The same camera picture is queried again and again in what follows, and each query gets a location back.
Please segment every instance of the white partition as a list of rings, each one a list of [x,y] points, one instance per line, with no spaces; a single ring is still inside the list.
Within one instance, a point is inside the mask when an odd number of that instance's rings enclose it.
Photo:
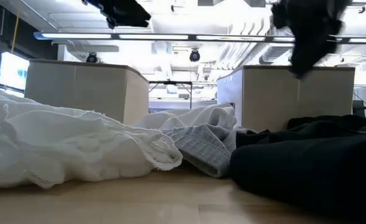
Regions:
[[[130,125],[148,114],[148,81],[125,65],[31,60],[25,97],[93,110]]]
[[[218,103],[234,103],[237,125],[280,131],[291,118],[352,113],[355,68],[315,68],[297,80],[285,66],[249,65],[218,80]]]

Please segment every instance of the ceiling pipe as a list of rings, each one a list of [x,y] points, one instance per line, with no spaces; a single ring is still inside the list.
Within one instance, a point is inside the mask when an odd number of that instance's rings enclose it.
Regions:
[[[260,23],[256,23],[257,26],[255,29],[250,32],[250,35],[265,35],[270,30],[270,21],[269,18],[262,18]],[[234,61],[233,67],[239,67],[242,62],[251,54],[252,50],[257,46],[257,43],[248,43],[246,44],[246,48],[241,54],[238,56],[237,60]]]
[[[166,79],[172,78],[172,67],[167,48],[168,44],[165,41],[156,41],[154,43],[154,49],[159,57],[159,66]]]
[[[241,32],[241,35],[248,35],[251,31],[253,31],[255,29],[255,26],[256,26],[255,22],[247,21],[245,23],[245,27],[244,27],[243,31]],[[241,54],[242,50],[245,50],[247,48],[248,43],[237,43],[236,46],[237,47],[235,48],[235,51],[234,51],[234,57],[229,58],[229,60],[227,61],[227,63],[228,63],[227,66],[232,69],[234,69],[233,63],[235,61],[237,61],[237,57],[238,57],[238,55]]]
[[[242,35],[248,35],[254,32],[254,30],[260,30],[257,22],[251,22],[251,26],[248,26]],[[237,48],[237,53],[234,56],[233,60],[229,61],[229,67],[235,69],[237,67],[237,63],[240,63],[240,58],[242,58],[242,55],[244,55],[246,52],[250,50],[254,46],[253,43],[238,43],[240,46]]]
[[[245,22],[237,22],[233,24],[233,27],[229,33],[229,35],[241,35],[243,31],[245,30],[246,23]],[[222,52],[221,58],[216,61],[215,66],[217,68],[227,68],[227,60],[229,60],[232,57],[233,51],[235,50],[235,47],[237,46],[237,43],[226,43],[225,48]]]
[[[199,77],[204,77],[204,68],[205,68],[205,64],[200,63],[198,65],[197,74],[199,75]]]

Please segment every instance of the black cloth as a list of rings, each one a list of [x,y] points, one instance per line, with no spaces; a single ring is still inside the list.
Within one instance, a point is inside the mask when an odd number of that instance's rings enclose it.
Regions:
[[[293,118],[288,121],[287,129],[296,128],[303,124],[313,123],[315,121],[333,121],[335,124],[343,127],[359,130],[366,126],[366,118],[356,115],[345,115],[345,116],[318,116],[315,118],[304,117],[304,118]]]
[[[340,15],[350,2],[287,0],[273,4],[273,25],[277,29],[289,27],[295,36],[290,71],[297,79],[305,78],[314,64],[337,50]]]
[[[147,27],[151,15],[135,0],[83,0],[106,16],[108,27],[118,26]]]
[[[243,190],[366,218],[366,133],[316,121],[278,133],[237,133],[237,147],[230,176]]]

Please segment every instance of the ceiling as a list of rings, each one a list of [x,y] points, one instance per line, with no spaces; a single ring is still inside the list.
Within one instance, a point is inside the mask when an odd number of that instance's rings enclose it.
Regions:
[[[44,32],[236,35],[270,32],[268,7],[250,7],[245,0],[224,0],[214,6],[199,6],[201,1],[204,0],[138,0],[152,15],[150,26],[143,29],[119,27],[113,31],[96,8],[83,5],[81,0],[0,0],[0,4],[13,13],[20,8],[21,18]],[[346,27],[342,35],[366,35],[366,11],[359,14],[359,8],[350,8],[344,15],[344,22]],[[170,42],[163,47],[154,47],[154,42],[150,41],[120,40],[75,40],[65,44],[81,60],[86,58],[88,49],[97,48],[101,49],[98,55],[104,62],[127,64],[143,74],[154,74],[158,70],[197,72],[199,68],[211,68],[206,71],[211,77],[209,81],[243,63],[258,63],[265,52],[274,49],[269,45],[220,42]],[[115,52],[115,46],[118,46],[118,52]],[[178,46],[187,47],[187,50],[173,51]],[[189,61],[190,49],[199,49],[200,62]],[[344,45],[338,54],[348,58],[366,55],[366,45]],[[278,61],[286,62],[286,59],[279,57]]]

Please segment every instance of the white fabric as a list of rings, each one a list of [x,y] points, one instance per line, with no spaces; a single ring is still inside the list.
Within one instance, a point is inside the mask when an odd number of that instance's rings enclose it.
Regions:
[[[167,110],[148,114],[134,127],[146,129],[173,129],[209,124],[233,130],[237,123],[234,108],[229,104],[210,105],[196,109]]]
[[[71,179],[138,177],[181,161],[182,154],[160,131],[0,90],[0,187],[35,183],[47,189]]]

